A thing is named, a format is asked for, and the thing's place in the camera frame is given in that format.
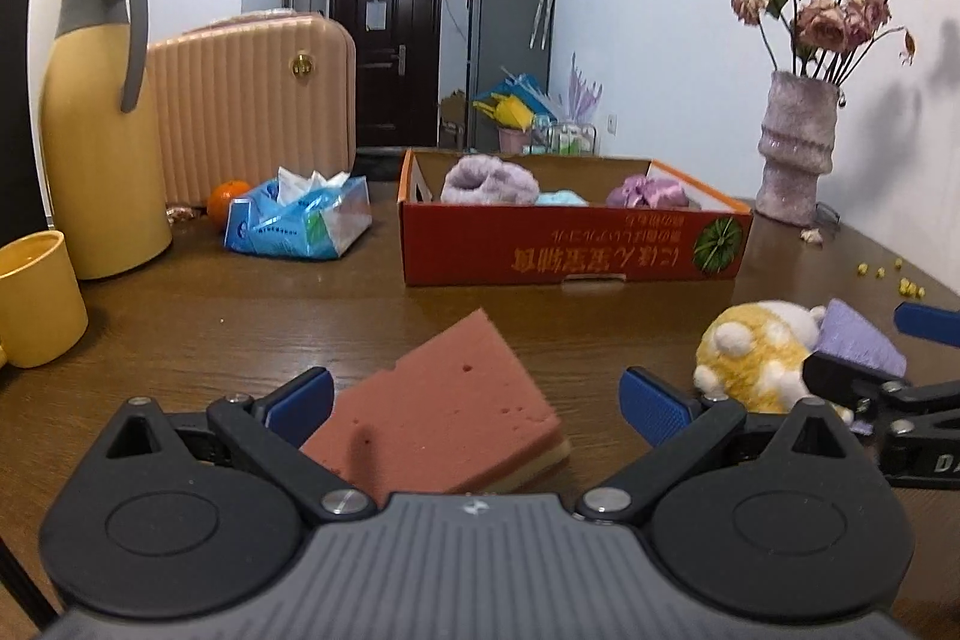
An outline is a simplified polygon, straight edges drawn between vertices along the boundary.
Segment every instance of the blue gripper pad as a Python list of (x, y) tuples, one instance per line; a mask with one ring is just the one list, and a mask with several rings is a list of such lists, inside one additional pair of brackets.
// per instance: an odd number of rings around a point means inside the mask
[(646, 369), (632, 366), (620, 377), (620, 414), (651, 447), (685, 429), (703, 408)]
[(904, 302), (894, 310), (899, 333), (960, 348), (960, 313)]
[(333, 412), (333, 376), (325, 369), (296, 387), (267, 409), (263, 425), (299, 448)]

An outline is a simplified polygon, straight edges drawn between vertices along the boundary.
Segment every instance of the white tissue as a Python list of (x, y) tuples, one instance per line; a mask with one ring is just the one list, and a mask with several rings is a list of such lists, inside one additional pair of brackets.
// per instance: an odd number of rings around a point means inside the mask
[(280, 167), (277, 170), (277, 204), (286, 207), (301, 196), (319, 188), (342, 188), (349, 180), (349, 176), (349, 172), (340, 172), (339, 175), (333, 175), (327, 180), (320, 172), (313, 172), (308, 179)]

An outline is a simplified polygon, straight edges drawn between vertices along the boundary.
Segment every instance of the yellow and white plush toy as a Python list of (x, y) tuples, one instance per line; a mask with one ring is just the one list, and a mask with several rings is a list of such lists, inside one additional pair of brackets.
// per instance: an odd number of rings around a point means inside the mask
[(803, 361), (813, 352), (825, 313), (823, 307), (781, 301), (731, 307), (700, 341), (695, 386), (707, 396), (726, 394), (751, 413), (789, 413), (810, 396)]

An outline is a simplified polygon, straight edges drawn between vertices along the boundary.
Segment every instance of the thermos handle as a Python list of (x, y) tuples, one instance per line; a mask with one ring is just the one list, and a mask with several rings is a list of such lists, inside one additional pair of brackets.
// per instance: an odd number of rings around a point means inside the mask
[(136, 109), (147, 68), (147, 39), (150, 38), (150, 7), (147, 0), (130, 0), (130, 53), (127, 56), (127, 77), (120, 95), (120, 111)]

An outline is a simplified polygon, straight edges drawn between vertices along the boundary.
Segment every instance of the yellow mug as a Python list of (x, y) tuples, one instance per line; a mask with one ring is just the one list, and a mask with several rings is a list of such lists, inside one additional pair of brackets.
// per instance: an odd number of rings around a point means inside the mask
[(0, 247), (0, 366), (64, 355), (88, 319), (64, 235), (41, 231)]

